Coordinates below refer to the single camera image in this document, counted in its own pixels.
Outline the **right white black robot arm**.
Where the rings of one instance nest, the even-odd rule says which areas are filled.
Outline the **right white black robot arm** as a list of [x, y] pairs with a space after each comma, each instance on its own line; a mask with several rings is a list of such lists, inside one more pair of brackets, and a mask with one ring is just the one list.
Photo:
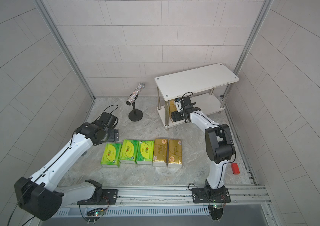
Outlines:
[[195, 107], [190, 96], [175, 99], [177, 110], [171, 113], [174, 122], [191, 122], [205, 134], [206, 153], [212, 161], [210, 173], [204, 187], [191, 189], [194, 203], [229, 203], [228, 189], [225, 187], [226, 167], [234, 163], [236, 151], [227, 124], [219, 124]]

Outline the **gold tissue pack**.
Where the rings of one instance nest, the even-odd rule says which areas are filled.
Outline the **gold tissue pack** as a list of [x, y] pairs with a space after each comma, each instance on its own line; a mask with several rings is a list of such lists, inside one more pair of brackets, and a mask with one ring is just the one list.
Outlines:
[[157, 138], [154, 141], [154, 152], [152, 165], [155, 167], [166, 167], [168, 163], [168, 140]]
[[182, 168], [182, 141], [170, 139], [168, 141], [168, 167]]
[[177, 109], [177, 106], [176, 106], [176, 102], [174, 99], [170, 100], [169, 101], [169, 115], [171, 116], [171, 114], [173, 112], [177, 112], [178, 109]]

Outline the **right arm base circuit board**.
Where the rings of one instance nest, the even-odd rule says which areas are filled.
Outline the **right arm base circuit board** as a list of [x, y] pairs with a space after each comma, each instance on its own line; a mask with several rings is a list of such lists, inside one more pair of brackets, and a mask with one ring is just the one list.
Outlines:
[[222, 218], [224, 213], [224, 208], [222, 206], [209, 205], [208, 209], [210, 212], [211, 219], [213, 221], [219, 221]]

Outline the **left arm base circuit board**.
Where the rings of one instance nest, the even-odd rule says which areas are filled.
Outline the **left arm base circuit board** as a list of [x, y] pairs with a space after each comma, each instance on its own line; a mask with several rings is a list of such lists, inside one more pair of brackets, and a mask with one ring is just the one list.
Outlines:
[[106, 212], [106, 209], [103, 208], [96, 208], [93, 210], [90, 210], [86, 213], [86, 221], [87, 224], [95, 224]]

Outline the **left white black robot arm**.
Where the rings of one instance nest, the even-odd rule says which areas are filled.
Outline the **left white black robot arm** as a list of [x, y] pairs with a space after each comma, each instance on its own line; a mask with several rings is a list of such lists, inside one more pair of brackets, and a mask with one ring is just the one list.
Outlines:
[[45, 221], [69, 204], [110, 206], [116, 203], [118, 190], [103, 189], [101, 183], [86, 180], [81, 184], [58, 187], [60, 180], [91, 147], [118, 141], [118, 118], [103, 112], [93, 122], [85, 122], [72, 134], [70, 141], [40, 170], [15, 184], [17, 206]]

